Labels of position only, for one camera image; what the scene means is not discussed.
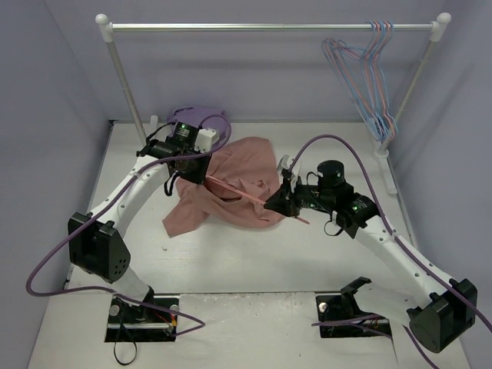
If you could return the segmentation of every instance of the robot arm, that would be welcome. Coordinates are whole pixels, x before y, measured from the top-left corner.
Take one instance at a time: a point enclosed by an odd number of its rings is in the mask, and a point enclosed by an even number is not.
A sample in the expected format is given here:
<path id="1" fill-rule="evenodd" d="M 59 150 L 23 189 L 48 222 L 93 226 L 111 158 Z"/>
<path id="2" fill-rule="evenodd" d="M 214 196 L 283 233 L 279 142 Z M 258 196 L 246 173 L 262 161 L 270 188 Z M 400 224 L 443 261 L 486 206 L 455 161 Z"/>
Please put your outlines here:
<path id="1" fill-rule="evenodd" d="M 342 163 L 325 161 L 319 164 L 318 183 L 309 185 L 302 184 L 297 175 L 288 170 L 287 162 L 284 157 L 280 164 L 284 178 L 281 187 L 264 207 L 287 217 L 298 216 L 301 208 L 328 213 L 334 224 L 371 249 L 411 292 L 409 296 L 379 288 L 370 279 L 360 277 L 342 288 L 341 299 L 337 300 L 343 305 L 337 309 L 346 311 L 346 318 L 379 314 L 410 327 L 416 339 L 436 353 L 474 324 L 475 313 L 415 260 L 430 268 L 473 306 L 477 305 L 477 289 L 467 279 L 455 281 L 397 234 L 391 223 L 381 217 L 377 205 L 370 198 L 354 192 L 345 181 Z"/>
<path id="2" fill-rule="evenodd" d="M 137 153 L 137 161 L 123 181 L 100 205 L 89 214 L 75 213 L 68 222 L 68 232 L 88 221 L 109 202 L 133 177 L 133 185 L 121 196 L 113 207 L 103 214 L 92 226 L 75 237 L 69 244 L 70 261 L 90 274 L 96 274 L 111 285 L 111 288 L 138 301 L 152 302 L 154 292 L 131 269 L 131 255 L 123 237 L 135 215 L 140 211 L 155 190 L 163 185 L 170 175 L 179 175 L 196 184 L 202 184 L 211 156 L 187 161 L 170 161 L 155 165 L 141 173 L 141 169 L 156 159 L 204 153 L 210 151 L 219 139 L 212 129 L 198 129 L 177 123 L 175 133 L 165 142 L 152 140 Z"/>

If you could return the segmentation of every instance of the white rack pole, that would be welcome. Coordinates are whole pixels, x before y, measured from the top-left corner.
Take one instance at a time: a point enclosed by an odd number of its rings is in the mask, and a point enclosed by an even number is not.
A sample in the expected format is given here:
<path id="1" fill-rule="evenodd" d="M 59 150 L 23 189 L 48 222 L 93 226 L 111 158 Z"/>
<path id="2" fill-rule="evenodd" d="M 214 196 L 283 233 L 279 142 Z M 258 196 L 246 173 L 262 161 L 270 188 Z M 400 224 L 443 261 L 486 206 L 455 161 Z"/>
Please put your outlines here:
<path id="1" fill-rule="evenodd" d="M 451 16 L 448 13 L 442 13 L 437 17 L 436 22 L 432 22 L 427 25 L 394 25 L 395 31 L 427 31 L 432 32 L 430 36 L 430 42 L 438 42 L 442 36 L 447 23 L 450 22 Z M 135 121 L 138 136 L 141 143 L 145 145 L 145 130 L 141 123 L 141 118 L 138 113 L 133 94 L 131 93 L 130 85 L 125 76 L 125 71 L 121 63 L 121 59 L 116 49 L 115 41 L 113 39 L 114 32 L 270 32 L 270 31 L 372 31 L 370 24 L 363 25 L 284 25 L 284 24 L 139 24 L 139 23 L 111 23 L 108 16 L 99 14 L 95 17 L 96 23 L 101 30 L 102 38 L 105 40 L 108 46 L 109 54 L 115 64 L 116 72 L 123 87 L 123 92 L 128 103 L 131 115 Z M 431 53 L 432 47 L 427 47 L 424 57 L 428 58 Z M 419 67 L 412 78 L 412 82 L 405 94 L 405 98 L 400 105 L 397 117 L 400 117 L 404 111 L 404 108 L 414 90 L 415 84 L 423 70 L 423 62 L 419 64 Z M 380 156 L 387 156 L 387 144 L 389 141 L 383 142 L 379 147 L 378 154 Z"/>
<path id="2" fill-rule="evenodd" d="M 104 14 L 99 14 L 95 17 L 95 22 L 99 25 L 101 30 L 102 38 L 105 40 L 108 46 L 109 55 L 113 60 L 115 65 L 116 73 L 120 78 L 121 87 L 123 88 L 123 93 L 126 97 L 126 102 L 128 103 L 128 108 L 130 109 L 131 116 L 135 122 L 135 127 L 137 128 L 138 137 L 143 146 L 145 146 L 145 138 L 147 137 L 144 130 L 144 125 L 141 123 L 140 114 L 138 113 L 137 105 L 133 99 L 133 94 L 131 93 L 130 85 L 126 79 L 125 70 L 123 69 L 123 64 L 121 63 L 120 55 L 116 48 L 115 40 L 113 40 L 113 33 L 111 31 L 111 23 L 109 18 Z"/>
<path id="3" fill-rule="evenodd" d="M 284 24 L 132 24 L 111 23 L 113 32 L 270 32 L 270 31 L 371 31 L 370 24 L 365 25 L 284 25 Z M 395 31 L 427 31 L 434 28 L 428 25 L 394 25 Z"/>
<path id="4" fill-rule="evenodd" d="M 412 94 L 414 93 L 415 87 L 417 86 L 417 82 L 424 71 L 424 68 L 429 61 L 432 51 L 434 50 L 434 46 L 436 45 L 436 42 L 440 41 L 440 38 L 443 36 L 444 30 L 447 27 L 447 24 L 451 22 L 451 14 L 449 13 L 440 13 L 437 17 L 437 21 L 433 22 L 434 28 L 432 30 L 432 34 L 429 37 L 429 42 L 427 43 L 427 46 L 424 50 L 424 53 L 422 54 L 422 57 L 419 61 L 419 65 L 417 69 L 415 70 L 415 73 L 410 81 L 410 84 L 407 87 L 407 91 L 405 92 L 405 95 L 403 97 L 403 100 L 401 100 L 400 105 L 398 106 L 397 113 L 394 116 L 394 121 L 398 123 L 401 119 L 401 116 L 405 112 L 405 108 L 407 107 L 408 102 L 410 101 L 410 98 Z M 390 143 L 390 139 L 387 139 L 381 143 L 381 146 L 377 150 L 377 153 L 379 155 L 383 156 L 388 156 L 387 152 L 387 146 Z"/>

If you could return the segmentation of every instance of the black joint housing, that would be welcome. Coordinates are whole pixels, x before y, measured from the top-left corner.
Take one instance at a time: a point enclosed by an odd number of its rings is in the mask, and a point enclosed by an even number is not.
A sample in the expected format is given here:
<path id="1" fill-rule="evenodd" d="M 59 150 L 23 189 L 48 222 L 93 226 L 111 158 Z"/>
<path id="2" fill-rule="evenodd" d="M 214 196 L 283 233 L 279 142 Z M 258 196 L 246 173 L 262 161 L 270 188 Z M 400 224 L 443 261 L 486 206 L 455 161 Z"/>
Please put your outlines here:
<path id="1" fill-rule="evenodd" d="M 477 289 L 469 280 L 463 279 L 453 288 L 477 306 Z M 475 313 L 449 291 L 430 298 L 432 302 L 424 309 L 409 309 L 407 313 L 415 338 L 429 351 L 439 353 L 474 325 Z"/>
<path id="2" fill-rule="evenodd" d="M 76 231 L 90 217 L 75 213 L 68 221 L 68 233 Z M 108 283 L 120 279 L 130 266 L 131 255 L 112 224 L 96 221 L 68 244 L 70 262 L 96 274 Z"/>

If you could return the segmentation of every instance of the pink towel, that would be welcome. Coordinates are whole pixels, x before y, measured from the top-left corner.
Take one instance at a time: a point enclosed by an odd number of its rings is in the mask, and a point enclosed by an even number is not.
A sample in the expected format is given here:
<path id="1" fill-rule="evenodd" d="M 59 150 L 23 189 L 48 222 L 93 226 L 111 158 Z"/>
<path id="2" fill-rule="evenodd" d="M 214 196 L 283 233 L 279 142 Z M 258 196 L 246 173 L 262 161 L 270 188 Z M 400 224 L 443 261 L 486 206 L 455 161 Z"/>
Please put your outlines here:
<path id="1" fill-rule="evenodd" d="M 212 155 L 207 174 L 261 200 L 280 187 L 274 152 L 265 138 L 242 138 L 224 146 Z M 163 220 L 170 237 L 194 231 L 210 214 L 249 228 L 270 227 L 284 218 L 210 180 L 197 185 L 179 178 L 176 188 L 181 199 Z"/>

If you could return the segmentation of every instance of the mounting plate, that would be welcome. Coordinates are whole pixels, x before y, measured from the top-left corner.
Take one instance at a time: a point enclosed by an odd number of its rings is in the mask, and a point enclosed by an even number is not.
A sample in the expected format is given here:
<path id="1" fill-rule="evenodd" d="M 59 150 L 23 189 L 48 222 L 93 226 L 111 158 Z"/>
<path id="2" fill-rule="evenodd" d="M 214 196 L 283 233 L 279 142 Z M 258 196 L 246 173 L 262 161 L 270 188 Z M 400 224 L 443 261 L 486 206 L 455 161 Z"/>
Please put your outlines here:
<path id="1" fill-rule="evenodd" d="M 177 297 L 154 297 L 154 304 L 164 308 L 170 308 L 172 305 L 179 306 Z M 170 334 L 176 333 L 176 327 L 172 327 L 171 315 L 162 311 L 148 309 L 146 319 L 142 322 L 136 321 L 125 310 L 128 306 L 119 298 L 112 298 L 108 315 L 108 325 L 106 327 L 105 342 L 174 342 L 176 337 Z M 121 329 L 121 323 L 128 330 L 126 334 Z"/>
<path id="2" fill-rule="evenodd" d="M 320 305 L 325 303 L 327 310 L 322 312 Z M 341 321 L 344 319 L 357 318 L 352 315 L 342 304 L 339 294 L 329 294 L 316 296 L 316 311 L 318 321 Z M 361 321 L 364 327 L 369 327 L 381 333 L 391 335 L 390 323 L 387 320 L 379 321 Z M 321 338 L 348 338 L 348 337 L 378 337 L 379 334 L 370 331 L 364 331 L 352 325 L 341 325 L 337 327 L 320 327 Z"/>

